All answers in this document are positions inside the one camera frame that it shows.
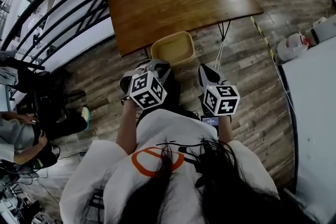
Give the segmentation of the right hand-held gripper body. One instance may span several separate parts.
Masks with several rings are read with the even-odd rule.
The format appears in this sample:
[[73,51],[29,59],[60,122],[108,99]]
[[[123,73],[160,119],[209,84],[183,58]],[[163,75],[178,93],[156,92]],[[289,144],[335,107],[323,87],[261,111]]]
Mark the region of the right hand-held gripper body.
[[202,108],[205,114],[229,116],[236,113],[240,94],[237,87],[227,79],[224,84],[206,86],[202,90]]

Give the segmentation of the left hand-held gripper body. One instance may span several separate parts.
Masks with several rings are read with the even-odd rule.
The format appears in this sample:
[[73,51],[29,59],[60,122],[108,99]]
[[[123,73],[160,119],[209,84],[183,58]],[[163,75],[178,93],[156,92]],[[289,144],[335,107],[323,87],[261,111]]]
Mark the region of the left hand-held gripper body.
[[131,99],[143,110],[161,105],[167,97],[167,91],[161,85],[161,69],[148,68],[148,62],[142,62],[125,72],[119,82],[125,94],[121,103]]

